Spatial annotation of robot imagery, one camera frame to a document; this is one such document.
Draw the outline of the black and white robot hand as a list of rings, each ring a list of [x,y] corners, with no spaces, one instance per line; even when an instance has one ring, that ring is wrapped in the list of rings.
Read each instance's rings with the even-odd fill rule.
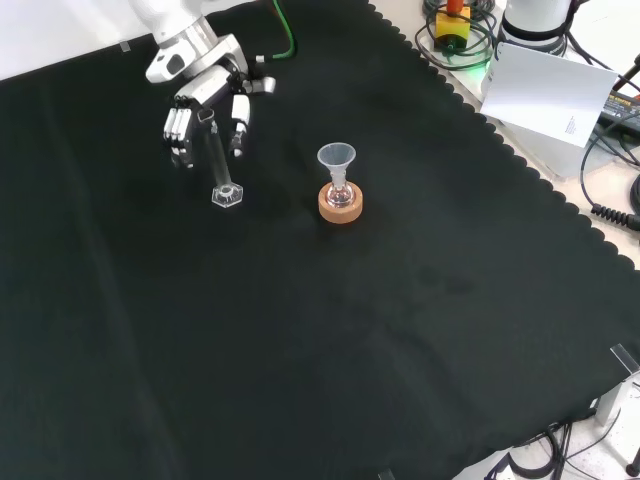
[[[228,152],[234,158],[243,156],[251,121],[250,97],[272,94],[275,87],[276,79],[262,74],[255,62],[243,72],[226,58],[190,80],[174,96],[163,127],[163,143],[172,162],[186,168],[195,165],[194,132],[214,119],[214,105],[227,96],[232,97],[233,126]]]

